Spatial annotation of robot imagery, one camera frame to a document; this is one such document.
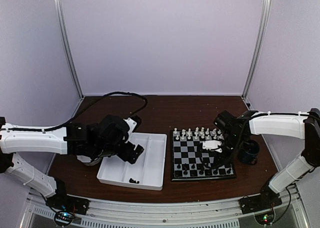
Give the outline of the black and silver chessboard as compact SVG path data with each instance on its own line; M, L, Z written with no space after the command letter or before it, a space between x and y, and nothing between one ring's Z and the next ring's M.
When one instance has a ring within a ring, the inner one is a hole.
M174 141L171 134L171 181L198 181L198 180L218 180L236 178L236 170L233 163L225 164L219 167L218 174L213 175L212 166L215 162L217 153L202 149L204 141ZM183 174L183 164L188 164L188 175ZM191 169L191 165L195 164L195 169ZM201 164L204 170L203 175L199 175L197 164ZM212 170L212 176L206 176L206 170ZM197 176L191 176L191 170L197 171Z

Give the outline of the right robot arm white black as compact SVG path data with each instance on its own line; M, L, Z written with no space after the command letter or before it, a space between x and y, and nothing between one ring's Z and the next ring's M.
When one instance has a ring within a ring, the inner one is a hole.
M251 110L239 117L224 110L217 115L213 123L223 133L223 147L230 151L243 147L252 135L278 135L304 140L304 149L300 154L262 188L261 194L256 198L256 204L260 208L268 208L275 201L276 194L320 165L318 108L298 113Z

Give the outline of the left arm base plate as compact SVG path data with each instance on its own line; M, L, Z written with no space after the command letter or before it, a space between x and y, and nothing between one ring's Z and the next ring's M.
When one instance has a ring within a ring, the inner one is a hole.
M57 210L86 215L90 201L85 198L55 194L52 197L48 197L46 203L49 207Z

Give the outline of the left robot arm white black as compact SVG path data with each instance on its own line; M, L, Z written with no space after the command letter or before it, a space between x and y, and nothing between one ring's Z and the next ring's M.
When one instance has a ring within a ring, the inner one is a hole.
M123 119L107 115L95 124L70 122L56 127L23 127L0 122L0 171L12 174L24 185L37 190L52 200L61 210L72 205L63 181L47 176L26 163L19 152L49 152L74 155L85 165L95 165L104 157L118 156L135 164L144 148L129 142L130 135L139 127L137 116Z

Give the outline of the white plastic tray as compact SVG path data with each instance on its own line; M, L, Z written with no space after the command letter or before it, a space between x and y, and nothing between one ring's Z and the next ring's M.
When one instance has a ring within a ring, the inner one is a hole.
M104 184L121 187L160 191L163 189L166 160L167 135L133 133L129 137L133 144L144 148L135 164L123 162L119 157L103 158L97 179ZM129 179L139 180L139 184L129 183Z

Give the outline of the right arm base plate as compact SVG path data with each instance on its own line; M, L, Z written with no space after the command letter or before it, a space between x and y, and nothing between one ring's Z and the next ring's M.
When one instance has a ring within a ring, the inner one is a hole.
M239 200L242 214L271 209L281 204L282 199L278 195L257 194L254 196L244 196Z

